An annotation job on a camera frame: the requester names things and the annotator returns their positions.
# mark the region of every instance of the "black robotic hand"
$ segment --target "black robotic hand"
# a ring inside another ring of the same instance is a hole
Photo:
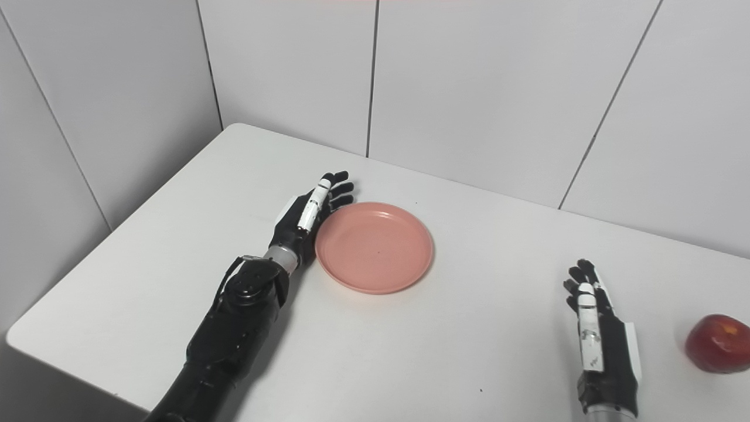
[[[274,229],[268,247],[280,246],[294,252],[298,265],[315,258],[315,236],[320,225],[337,209],[354,202],[354,184],[346,182],[349,173],[326,173],[318,186],[307,194],[290,201],[286,213]]]
[[[583,374],[578,398],[589,420],[634,420],[641,361],[632,323],[623,323],[591,262],[568,270],[566,302],[578,315]]]
[[[143,422],[213,422],[232,389],[250,372],[287,301],[290,275],[314,259],[320,225],[354,201],[346,171],[327,173],[294,198],[276,224],[263,258],[235,259],[190,344],[182,371]]]

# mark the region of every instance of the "white thumb segment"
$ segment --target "white thumb segment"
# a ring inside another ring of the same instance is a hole
[[[297,227],[305,231],[312,230],[315,219],[317,219],[320,210],[323,209],[323,203],[328,196],[329,190],[331,190],[331,182],[327,179],[321,179],[318,182],[318,186],[315,187],[313,193],[310,195],[310,199],[307,200]]]
[[[596,308],[594,288],[588,283],[581,283],[578,292],[580,361],[584,371],[604,372],[602,332],[599,329],[599,310]]]

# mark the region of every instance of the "apple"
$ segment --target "apple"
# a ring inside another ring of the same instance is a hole
[[[750,368],[750,327],[730,316],[708,315],[688,335],[685,352],[706,372],[742,372]]]

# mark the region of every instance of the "table surface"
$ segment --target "table surface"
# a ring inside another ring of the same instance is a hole
[[[348,170],[358,201],[400,206],[435,257],[405,291],[372,296],[318,263],[293,279],[250,377],[222,420],[582,419],[576,319],[562,281],[597,265],[636,323],[640,419],[735,421],[750,373],[695,369],[681,344],[702,316],[750,321],[750,261],[232,125],[10,330],[16,349],[144,409],[238,255],[262,254],[293,194]]]

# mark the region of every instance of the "pink plate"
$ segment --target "pink plate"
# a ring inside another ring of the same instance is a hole
[[[432,261],[432,239],[415,216],[397,206],[345,206],[322,225],[315,252],[323,269],[348,288],[370,294],[403,290]]]

